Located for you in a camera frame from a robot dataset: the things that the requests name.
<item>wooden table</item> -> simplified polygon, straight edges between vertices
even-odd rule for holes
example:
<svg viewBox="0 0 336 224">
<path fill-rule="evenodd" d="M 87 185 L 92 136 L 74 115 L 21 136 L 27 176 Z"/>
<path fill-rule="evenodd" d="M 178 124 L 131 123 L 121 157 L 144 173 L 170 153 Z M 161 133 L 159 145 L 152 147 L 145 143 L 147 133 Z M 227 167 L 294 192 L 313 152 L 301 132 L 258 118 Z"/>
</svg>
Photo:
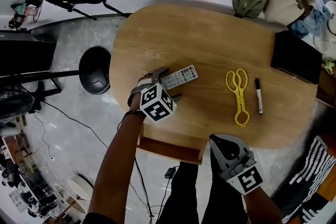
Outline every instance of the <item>wooden table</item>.
<svg viewBox="0 0 336 224">
<path fill-rule="evenodd" d="M 147 72 L 170 73 L 194 65 L 198 79 L 169 91 L 182 94 L 176 113 L 154 125 L 145 120 L 139 148 L 201 163 L 209 135 L 242 137 L 249 146 L 281 148 L 295 141 L 311 117 L 317 85 L 270 67 L 275 33 L 263 26 L 209 10 L 153 5 L 131 15 L 120 28 L 110 65 L 111 91 L 128 110 L 127 98 Z M 225 83 L 228 71 L 243 68 L 250 121 L 236 125 L 236 97 Z M 258 114 L 254 79 L 260 78 L 264 114 Z"/>
</svg>

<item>person's right arm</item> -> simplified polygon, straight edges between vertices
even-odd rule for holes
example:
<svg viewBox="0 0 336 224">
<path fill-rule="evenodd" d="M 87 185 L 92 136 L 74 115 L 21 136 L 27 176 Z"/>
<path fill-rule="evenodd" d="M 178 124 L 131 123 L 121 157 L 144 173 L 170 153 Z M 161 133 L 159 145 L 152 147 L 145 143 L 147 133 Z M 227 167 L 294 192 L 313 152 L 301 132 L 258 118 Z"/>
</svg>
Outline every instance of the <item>person's right arm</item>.
<svg viewBox="0 0 336 224">
<path fill-rule="evenodd" d="M 262 188 L 251 191 L 244 200 L 252 224 L 282 224 L 279 208 Z"/>
</svg>

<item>black sleeve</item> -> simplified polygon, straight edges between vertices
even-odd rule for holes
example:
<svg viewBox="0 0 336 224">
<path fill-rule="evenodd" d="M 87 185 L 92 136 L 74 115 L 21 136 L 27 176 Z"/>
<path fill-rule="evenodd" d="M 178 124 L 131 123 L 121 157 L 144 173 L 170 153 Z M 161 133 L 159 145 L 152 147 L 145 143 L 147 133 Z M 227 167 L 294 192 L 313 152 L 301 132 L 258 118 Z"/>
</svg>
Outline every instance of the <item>black sleeve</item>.
<svg viewBox="0 0 336 224">
<path fill-rule="evenodd" d="M 83 224 L 116 224 L 112 219 L 97 213 L 89 213 L 86 215 Z"/>
</svg>

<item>round black base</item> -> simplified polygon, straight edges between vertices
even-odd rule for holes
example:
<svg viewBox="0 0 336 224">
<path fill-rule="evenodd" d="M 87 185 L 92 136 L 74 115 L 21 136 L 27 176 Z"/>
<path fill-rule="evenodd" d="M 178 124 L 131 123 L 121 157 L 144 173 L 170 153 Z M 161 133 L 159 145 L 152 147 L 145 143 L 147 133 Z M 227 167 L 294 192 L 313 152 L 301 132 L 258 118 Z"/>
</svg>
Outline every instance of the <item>round black base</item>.
<svg viewBox="0 0 336 224">
<path fill-rule="evenodd" d="M 88 49 L 79 62 L 79 79 L 84 89 L 92 94 L 109 90 L 109 68 L 111 55 L 102 47 Z"/>
</svg>

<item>power adapter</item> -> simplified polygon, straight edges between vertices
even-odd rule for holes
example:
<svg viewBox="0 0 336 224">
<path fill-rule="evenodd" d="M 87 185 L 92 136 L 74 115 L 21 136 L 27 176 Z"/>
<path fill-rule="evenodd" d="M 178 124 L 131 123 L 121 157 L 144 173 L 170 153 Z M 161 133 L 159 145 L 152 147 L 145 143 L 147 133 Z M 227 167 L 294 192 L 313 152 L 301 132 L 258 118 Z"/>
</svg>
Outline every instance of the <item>power adapter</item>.
<svg viewBox="0 0 336 224">
<path fill-rule="evenodd" d="M 176 167 L 169 168 L 167 173 L 164 175 L 165 179 L 172 179 L 176 173 Z"/>
</svg>

